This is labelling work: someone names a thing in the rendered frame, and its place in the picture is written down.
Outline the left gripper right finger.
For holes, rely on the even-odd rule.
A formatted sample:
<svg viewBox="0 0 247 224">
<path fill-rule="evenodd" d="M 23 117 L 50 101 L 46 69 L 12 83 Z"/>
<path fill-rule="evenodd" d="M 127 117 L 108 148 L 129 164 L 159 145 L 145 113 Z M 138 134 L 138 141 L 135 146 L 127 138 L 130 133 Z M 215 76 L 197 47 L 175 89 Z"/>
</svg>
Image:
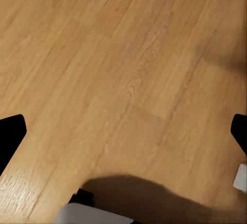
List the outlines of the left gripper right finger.
<svg viewBox="0 0 247 224">
<path fill-rule="evenodd" d="M 247 155 L 247 116 L 235 114 L 232 121 L 231 133 Z"/>
</svg>

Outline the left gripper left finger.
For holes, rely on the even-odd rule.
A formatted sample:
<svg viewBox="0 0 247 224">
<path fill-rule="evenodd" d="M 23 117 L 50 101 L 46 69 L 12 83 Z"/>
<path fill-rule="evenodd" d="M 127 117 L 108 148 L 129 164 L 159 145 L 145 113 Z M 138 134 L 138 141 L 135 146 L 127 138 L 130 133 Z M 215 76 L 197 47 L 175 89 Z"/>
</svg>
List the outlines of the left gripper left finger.
<svg viewBox="0 0 247 224">
<path fill-rule="evenodd" d="M 0 175 L 27 133 L 22 114 L 0 120 Z"/>
</svg>

